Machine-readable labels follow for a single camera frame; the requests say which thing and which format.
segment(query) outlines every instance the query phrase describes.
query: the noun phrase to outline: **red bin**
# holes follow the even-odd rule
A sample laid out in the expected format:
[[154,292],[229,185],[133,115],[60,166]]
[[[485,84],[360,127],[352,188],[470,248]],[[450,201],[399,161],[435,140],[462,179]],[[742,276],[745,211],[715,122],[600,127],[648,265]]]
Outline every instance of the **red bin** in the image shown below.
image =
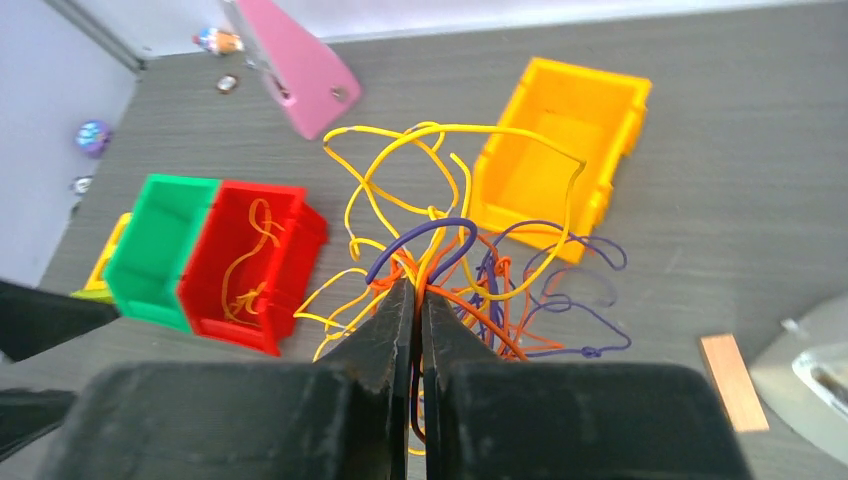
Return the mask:
[[327,241],[306,193],[222,182],[177,287],[195,334],[280,355]]

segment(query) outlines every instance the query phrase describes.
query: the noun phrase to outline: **plastic bin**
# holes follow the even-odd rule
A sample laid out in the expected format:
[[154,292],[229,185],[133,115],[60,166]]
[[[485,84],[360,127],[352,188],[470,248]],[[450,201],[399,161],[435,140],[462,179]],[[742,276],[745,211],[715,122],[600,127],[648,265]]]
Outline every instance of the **plastic bin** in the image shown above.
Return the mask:
[[[623,154],[633,150],[645,118],[651,81],[533,58],[512,94],[499,126],[544,135],[587,162],[571,195],[570,230],[589,235],[604,218],[612,177]],[[491,135],[474,167],[471,219],[492,231],[530,219],[561,223],[574,160],[544,145],[513,135]],[[511,233],[545,248],[556,238]],[[559,257],[578,263],[584,247],[576,242]]]
[[91,274],[89,274],[83,290],[106,290],[108,288],[106,280],[103,279],[103,270],[106,269],[106,265],[112,259],[115,248],[118,246],[118,242],[121,240],[121,236],[124,234],[127,225],[129,225],[130,219],[132,219],[132,213],[125,213],[118,217],[118,222],[115,223],[115,228],[112,229],[109,239],[106,240],[106,245],[103,247],[103,251],[100,252],[100,257],[97,259],[97,263],[94,264],[94,268],[91,270]]
[[195,334],[280,355],[277,343],[294,330],[294,311],[327,241],[327,222],[306,204],[306,193],[222,183],[177,289]]
[[191,331],[176,288],[220,186],[213,179],[148,177],[103,272],[123,315]]

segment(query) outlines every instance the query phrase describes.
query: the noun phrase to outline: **screw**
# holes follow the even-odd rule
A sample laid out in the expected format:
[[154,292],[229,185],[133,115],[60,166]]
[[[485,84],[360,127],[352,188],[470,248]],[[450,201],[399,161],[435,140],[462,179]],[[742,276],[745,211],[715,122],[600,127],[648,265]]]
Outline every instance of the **screw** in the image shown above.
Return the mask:
[[347,100],[347,90],[345,90],[344,87],[333,87],[330,92],[333,94],[333,97],[340,102]]

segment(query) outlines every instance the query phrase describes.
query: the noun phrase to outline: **yellow bin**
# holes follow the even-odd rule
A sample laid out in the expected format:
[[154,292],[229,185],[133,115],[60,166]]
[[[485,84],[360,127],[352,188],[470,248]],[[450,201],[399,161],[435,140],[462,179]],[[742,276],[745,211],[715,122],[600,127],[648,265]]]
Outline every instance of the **yellow bin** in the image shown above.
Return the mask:
[[109,239],[106,240],[103,251],[100,252],[100,258],[97,259],[94,269],[91,270],[91,274],[88,276],[88,281],[85,282],[84,291],[107,290],[109,288],[106,285],[106,280],[103,279],[103,270],[106,269],[106,265],[109,264],[109,260],[115,254],[115,248],[118,246],[118,242],[121,240],[121,236],[124,234],[127,225],[129,225],[130,219],[132,219],[132,213],[125,213],[118,218],[115,228],[112,229]]
[[[608,73],[533,58],[504,110],[499,126],[531,130],[586,161],[571,194],[575,235],[589,235],[604,219],[618,161],[636,145],[651,91],[646,78]],[[471,219],[502,231],[524,220],[561,224],[568,179],[577,168],[541,143],[514,136],[489,137],[474,166]],[[546,234],[512,233],[542,249],[556,241]],[[578,263],[584,247],[567,244],[559,257]]]

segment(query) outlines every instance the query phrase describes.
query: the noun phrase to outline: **purple ball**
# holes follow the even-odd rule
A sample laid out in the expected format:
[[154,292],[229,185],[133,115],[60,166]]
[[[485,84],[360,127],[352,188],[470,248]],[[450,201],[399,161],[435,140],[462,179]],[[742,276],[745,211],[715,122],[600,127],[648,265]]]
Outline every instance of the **purple ball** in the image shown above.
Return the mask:
[[83,123],[76,137],[77,146],[91,158],[100,158],[111,140],[112,129],[100,120]]

